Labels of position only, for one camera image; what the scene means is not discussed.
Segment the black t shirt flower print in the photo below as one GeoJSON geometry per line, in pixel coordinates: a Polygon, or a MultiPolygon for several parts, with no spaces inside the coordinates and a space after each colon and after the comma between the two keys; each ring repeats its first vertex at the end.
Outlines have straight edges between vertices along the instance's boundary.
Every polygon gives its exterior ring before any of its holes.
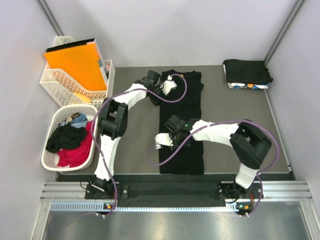
{"type": "MultiPolygon", "coordinates": [[[[166,80],[168,75],[173,76],[177,87],[164,98],[174,101],[182,97],[183,94],[185,95],[177,103],[164,102],[160,105],[159,132],[169,133],[166,122],[173,115],[180,121],[180,126],[176,130],[191,130],[192,124],[200,120],[202,116],[201,94],[204,88],[204,84],[201,82],[202,73],[168,70],[162,72],[161,79],[166,80]]],[[[191,137],[169,162],[159,167],[159,172],[172,175],[202,175],[204,174],[203,154],[203,142],[195,141],[191,137]]]]}

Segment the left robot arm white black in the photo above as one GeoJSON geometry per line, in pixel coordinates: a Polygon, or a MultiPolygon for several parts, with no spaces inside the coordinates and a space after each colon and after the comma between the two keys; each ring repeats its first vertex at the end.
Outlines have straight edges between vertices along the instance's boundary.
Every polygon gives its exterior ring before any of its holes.
{"type": "Polygon", "coordinates": [[[150,70],[128,90],[103,101],[95,119],[99,129],[100,143],[95,142],[99,158],[95,177],[86,187],[86,199],[111,200],[115,197],[117,188],[112,182],[113,168],[118,144],[127,130],[129,109],[147,97],[157,105],[160,100],[156,96],[161,93],[160,78],[159,73],[150,70]]]}

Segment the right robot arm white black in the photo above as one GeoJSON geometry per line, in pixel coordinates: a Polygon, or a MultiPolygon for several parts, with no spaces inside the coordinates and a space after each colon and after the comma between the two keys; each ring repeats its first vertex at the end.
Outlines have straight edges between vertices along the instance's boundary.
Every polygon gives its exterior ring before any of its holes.
{"type": "Polygon", "coordinates": [[[234,150],[240,160],[239,171],[234,183],[221,191],[221,198],[231,203],[251,193],[252,183],[272,147],[272,141],[258,127],[244,121],[215,125],[197,118],[185,121],[172,115],[165,127],[168,132],[155,137],[158,148],[177,149],[180,145],[189,147],[191,141],[208,141],[234,150]]]}

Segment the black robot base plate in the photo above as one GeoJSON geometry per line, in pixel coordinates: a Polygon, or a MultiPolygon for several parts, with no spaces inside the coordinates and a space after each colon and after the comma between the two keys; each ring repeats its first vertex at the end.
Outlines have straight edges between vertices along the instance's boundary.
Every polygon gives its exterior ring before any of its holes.
{"type": "MultiPolygon", "coordinates": [[[[119,208],[223,207],[230,200],[221,198],[222,190],[235,182],[235,174],[117,174],[114,180],[114,198],[87,200],[116,199],[119,208]]],[[[253,183],[238,200],[257,200],[260,189],[253,183]]]]}

